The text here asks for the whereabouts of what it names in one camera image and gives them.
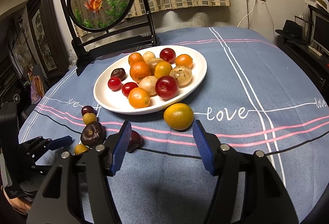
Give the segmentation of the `person left hand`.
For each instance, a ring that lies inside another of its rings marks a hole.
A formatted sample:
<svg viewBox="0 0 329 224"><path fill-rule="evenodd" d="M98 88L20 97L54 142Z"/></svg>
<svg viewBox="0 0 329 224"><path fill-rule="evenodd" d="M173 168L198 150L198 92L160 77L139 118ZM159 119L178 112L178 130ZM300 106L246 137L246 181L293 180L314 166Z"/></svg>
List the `person left hand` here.
<svg viewBox="0 0 329 224"><path fill-rule="evenodd" d="M32 207L31 202L29 202L28 200L26 200L24 198L19 198L19 197L10 199L7 196L3 186L1 187L1 191L5 195L6 200L9 202L9 204L14 208L14 210L16 212L18 212L19 214L22 214L22 215L27 215L29 213L29 211L31 210L31 207Z"/></svg>

